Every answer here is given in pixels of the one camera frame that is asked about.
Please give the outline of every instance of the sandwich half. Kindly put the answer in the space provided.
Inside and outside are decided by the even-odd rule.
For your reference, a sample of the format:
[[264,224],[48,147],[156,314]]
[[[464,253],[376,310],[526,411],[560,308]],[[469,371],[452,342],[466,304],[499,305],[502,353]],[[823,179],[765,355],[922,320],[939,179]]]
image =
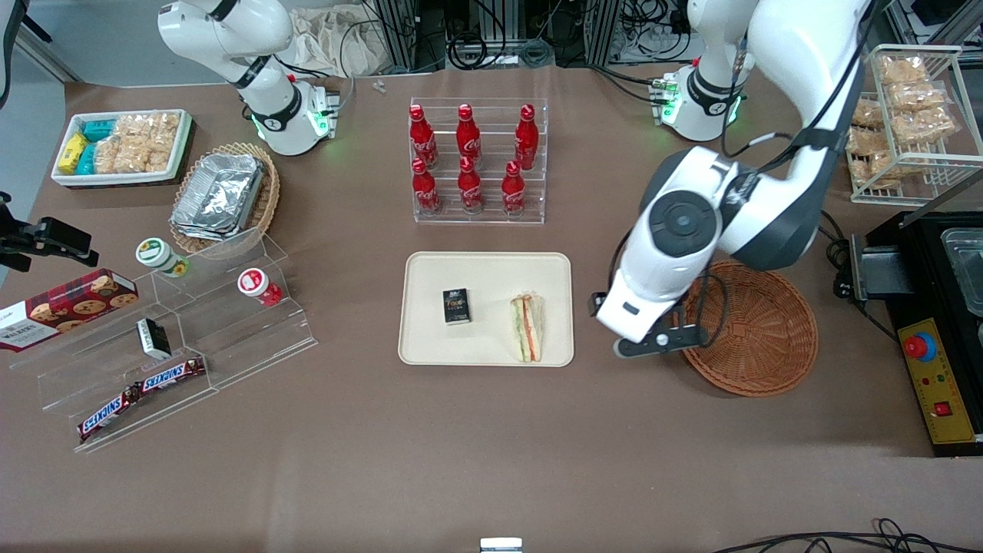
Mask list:
[[516,355],[524,362],[543,360],[543,298],[535,294],[515,296],[512,309],[512,333]]

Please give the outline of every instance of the teal package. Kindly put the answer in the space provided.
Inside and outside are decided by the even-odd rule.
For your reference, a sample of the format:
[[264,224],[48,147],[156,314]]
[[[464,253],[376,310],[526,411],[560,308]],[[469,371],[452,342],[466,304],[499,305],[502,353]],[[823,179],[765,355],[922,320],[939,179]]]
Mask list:
[[113,126],[115,124],[116,121],[112,119],[89,121],[86,123],[85,127],[82,128],[82,136],[86,137],[86,140],[89,142],[99,142],[112,134]]

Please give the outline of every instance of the acrylic display stand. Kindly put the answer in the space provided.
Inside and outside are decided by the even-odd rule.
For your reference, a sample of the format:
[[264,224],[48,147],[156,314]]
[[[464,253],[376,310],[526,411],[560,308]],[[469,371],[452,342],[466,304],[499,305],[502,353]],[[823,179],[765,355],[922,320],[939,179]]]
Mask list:
[[[281,270],[286,254],[258,229],[188,259],[180,278],[137,278],[137,303],[12,357],[11,369],[37,376],[43,411],[68,418],[77,452],[109,445],[318,343],[290,296]],[[278,304],[263,307],[239,291],[236,279],[250,267],[283,288]],[[144,317],[167,332],[170,358],[144,354],[137,334]],[[79,445],[77,426],[127,386],[195,356],[203,357],[204,374],[140,399]]]
[[[543,224],[547,212],[547,134],[549,110],[547,101],[541,98],[413,98],[424,108],[427,120],[436,134],[437,167],[431,169],[436,180],[437,193],[443,209],[436,215],[420,213],[416,196],[413,196],[413,217],[418,223],[477,223],[477,224]],[[475,123],[482,132],[482,195],[485,209],[477,215],[464,212],[461,194],[457,188],[460,173],[460,155],[457,150],[457,107],[470,103],[474,109]],[[536,163],[529,171],[522,171],[526,181],[526,209],[522,216],[508,218],[502,207],[501,181],[505,178],[505,165],[515,158],[515,128],[519,124],[519,109],[525,103],[536,107],[536,126],[540,131],[540,143]],[[408,144],[410,161],[416,154]],[[413,171],[407,163],[411,181]]]

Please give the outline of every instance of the wicker basket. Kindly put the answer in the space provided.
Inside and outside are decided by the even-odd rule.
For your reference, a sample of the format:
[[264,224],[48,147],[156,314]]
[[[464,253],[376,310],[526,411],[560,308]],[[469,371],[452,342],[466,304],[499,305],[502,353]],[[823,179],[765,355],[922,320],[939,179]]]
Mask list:
[[[269,224],[273,222],[273,213],[276,212],[276,203],[280,199],[280,176],[276,173],[276,167],[273,165],[273,160],[270,159],[269,154],[264,152],[257,146],[252,144],[227,144],[225,146],[219,146],[218,148],[212,150],[211,152],[199,157],[198,161],[185,173],[184,179],[181,181],[181,187],[178,188],[177,197],[174,199],[174,206],[177,207],[178,202],[181,201],[181,197],[184,196],[185,189],[188,187],[188,181],[191,180],[191,175],[198,168],[199,164],[205,158],[206,155],[211,154],[232,154],[241,155],[249,154],[257,159],[261,159],[266,165],[266,173],[262,176],[262,182],[260,183],[260,193],[256,197],[256,202],[253,204],[253,214],[250,217],[249,224],[246,228],[253,228],[258,226],[263,232],[269,230]],[[208,246],[217,244],[218,241],[215,240],[205,240],[203,238],[192,238],[191,236],[185,236],[178,232],[177,228],[171,225],[171,235],[174,236],[174,242],[181,247],[182,250],[188,252],[189,254],[197,253]],[[257,240],[262,239],[261,233],[255,233]],[[255,245],[255,243],[246,243],[243,241],[242,244],[237,244],[236,249],[249,249]],[[223,255],[234,256],[236,252],[223,251]]]
[[[735,261],[714,263],[723,280],[728,312],[717,341],[710,347],[683,350],[707,380],[728,392],[763,398],[797,386],[816,362],[819,332],[805,298],[783,276],[759,273]],[[702,279],[686,298],[686,318],[696,320]],[[723,293],[710,280],[701,325],[712,336],[723,313]]]

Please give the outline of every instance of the brown table surface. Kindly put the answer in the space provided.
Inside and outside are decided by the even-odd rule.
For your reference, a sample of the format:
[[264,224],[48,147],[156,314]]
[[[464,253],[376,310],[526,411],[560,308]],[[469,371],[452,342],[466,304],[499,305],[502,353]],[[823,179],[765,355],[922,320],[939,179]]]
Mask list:
[[[820,330],[815,369],[795,390],[742,399],[678,354],[617,359],[587,299],[604,287],[653,171],[687,143],[587,70],[443,71],[387,78],[385,95],[371,83],[359,82],[336,140],[274,157],[283,185],[270,233],[292,258],[293,291],[320,344],[92,455],[72,453],[66,419],[40,412],[33,377],[0,372],[0,548],[457,552],[518,535],[531,553],[702,551],[793,531],[867,531],[874,517],[983,544],[983,461],[929,459],[899,350],[833,297],[825,239],[782,271]],[[735,146],[798,128],[761,76],[747,92]],[[414,95],[548,98],[547,224],[416,225],[406,159]],[[187,109],[199,124],[192,159],[258,141],[228,86],[71,85],[66,98],[70,114]],[[779,147],[742,159],[760,163]],[[103,267],[138,276],[134,247],[169,235],[174,190],[80,192],[46,179],[33,216],[90,231]],[[846,232],[895,212],[853,205],[847,191],[843,170],[827,209]],[[404,365],[403,270],[420,250],[566,254],[573,362]],[[39,259],[28,275],[11,273],[0,298],[9,305],[85,270]]]

